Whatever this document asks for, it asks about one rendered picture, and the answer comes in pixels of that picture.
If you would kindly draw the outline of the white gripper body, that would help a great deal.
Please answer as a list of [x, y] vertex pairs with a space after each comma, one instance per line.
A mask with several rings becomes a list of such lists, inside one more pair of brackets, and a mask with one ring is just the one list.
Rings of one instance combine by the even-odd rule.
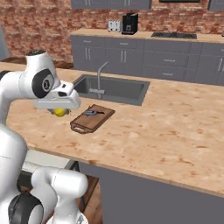
[[43, 99], [34, 100], [34, 105], [38, 109], [78, 109], [81, 105], [81, 100], [78, 93], [73, 89], [70, 93], [66, 93], [66, 96], [62, 96], [61, 91], [51, 91], [51, 94], [56, 95]]

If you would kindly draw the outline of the yellow lemon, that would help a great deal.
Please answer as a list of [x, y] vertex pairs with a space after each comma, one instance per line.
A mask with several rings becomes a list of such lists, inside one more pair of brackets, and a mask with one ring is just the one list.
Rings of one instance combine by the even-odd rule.
[[67, 110], [65, 108], [55, 108], [53, 110], [53, 113], [57, 116], [57, 117], [62, 117], [67, 113]]

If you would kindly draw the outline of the brown wooden cutting board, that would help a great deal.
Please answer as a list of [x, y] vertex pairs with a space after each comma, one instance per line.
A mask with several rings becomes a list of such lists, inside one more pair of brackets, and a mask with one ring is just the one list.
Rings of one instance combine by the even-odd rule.
[[[88, 109], [102, 111], [104, 114], [86, 116], [84, 112]], [[80, 134], [93, 133], [115, 113], [111, 108], [96, 104], [89, 106], [86, 110], [70, 122], [71, 130]]]

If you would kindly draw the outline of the grey fridge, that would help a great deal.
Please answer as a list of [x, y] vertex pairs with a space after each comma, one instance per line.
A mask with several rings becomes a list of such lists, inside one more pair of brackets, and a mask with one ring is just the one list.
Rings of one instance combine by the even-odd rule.
[[0, 25], [0, 61], [8, 58], [9, 56], [10, 54], [4, 38], [4, 31]]

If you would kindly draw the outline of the grey metal tap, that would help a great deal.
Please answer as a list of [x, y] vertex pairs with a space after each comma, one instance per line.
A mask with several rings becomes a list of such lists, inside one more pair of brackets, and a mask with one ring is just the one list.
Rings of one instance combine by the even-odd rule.
[[97, 94], [99, 99], [105, 94], [105, 91], [101, 89], [101, 72], [104, 67], [106, 67], [109, 63], [106, 61], [97, 71], [97, 88], [89, 88], [90, 93]]

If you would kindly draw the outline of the grey sink basin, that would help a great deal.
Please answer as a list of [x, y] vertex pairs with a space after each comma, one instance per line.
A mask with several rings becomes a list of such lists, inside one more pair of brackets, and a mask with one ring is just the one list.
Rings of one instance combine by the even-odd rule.
[[[98, 98], [96, 93], [89, 91], [90, 88], [97, 89], [95, 75], [83, 74], [73, 82], [73, 86], [80, 97]], [[104, 90], [101, 100], [141, 106], [149, 86], [148, 81], [101, 77], [101, 89]]]

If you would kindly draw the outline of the white toaster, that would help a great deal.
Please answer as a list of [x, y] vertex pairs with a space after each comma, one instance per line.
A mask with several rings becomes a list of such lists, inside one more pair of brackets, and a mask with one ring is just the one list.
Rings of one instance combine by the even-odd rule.
[[108, 31], [109, 32], [121, 32], [122, 31], [122, 21], [121, 20], [109, 20], [108, 21]]

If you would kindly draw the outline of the grey base cupboard run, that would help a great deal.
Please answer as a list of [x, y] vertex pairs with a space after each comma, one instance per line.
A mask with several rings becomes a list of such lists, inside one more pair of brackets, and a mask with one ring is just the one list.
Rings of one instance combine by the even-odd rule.
[[72, 35], [76, 70], [224, 87], [224, 44]]

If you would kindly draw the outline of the black coffee machine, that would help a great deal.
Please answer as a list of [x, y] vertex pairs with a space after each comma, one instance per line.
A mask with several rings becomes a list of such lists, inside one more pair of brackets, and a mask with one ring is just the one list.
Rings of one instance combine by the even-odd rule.
[[122, 15], [122, 34], [133, 35], [138, 29], [138, 14], [134, 12]]

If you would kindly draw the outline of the grey island cupboard side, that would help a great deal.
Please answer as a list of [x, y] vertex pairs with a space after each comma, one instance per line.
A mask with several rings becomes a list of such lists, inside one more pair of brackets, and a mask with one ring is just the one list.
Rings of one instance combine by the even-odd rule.
[[90, 164], [97, 177], [103, 224], [224, 224], [224, 199]]

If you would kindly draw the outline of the black hob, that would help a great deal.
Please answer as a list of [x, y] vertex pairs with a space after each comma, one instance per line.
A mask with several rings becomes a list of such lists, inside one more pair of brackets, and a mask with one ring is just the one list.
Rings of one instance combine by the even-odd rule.
[[197, 34], [180, 33], [180, 32], [158, 32], [155, 31], [151, 35], [155, 38], [172, 38], [172, 39], [197, 39]]

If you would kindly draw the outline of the black extractor hood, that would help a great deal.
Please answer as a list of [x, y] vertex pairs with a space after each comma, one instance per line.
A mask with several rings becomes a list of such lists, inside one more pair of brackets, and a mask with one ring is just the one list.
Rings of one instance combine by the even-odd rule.
[[160, 3], [200, 3], [200, 0], [158, 0]]

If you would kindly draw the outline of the grey wall cupboard run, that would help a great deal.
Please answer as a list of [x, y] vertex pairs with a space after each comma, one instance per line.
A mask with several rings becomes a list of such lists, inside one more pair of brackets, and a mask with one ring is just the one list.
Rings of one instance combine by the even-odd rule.
[[149, 10], [151, 0], [71, 0], [72, 9]]

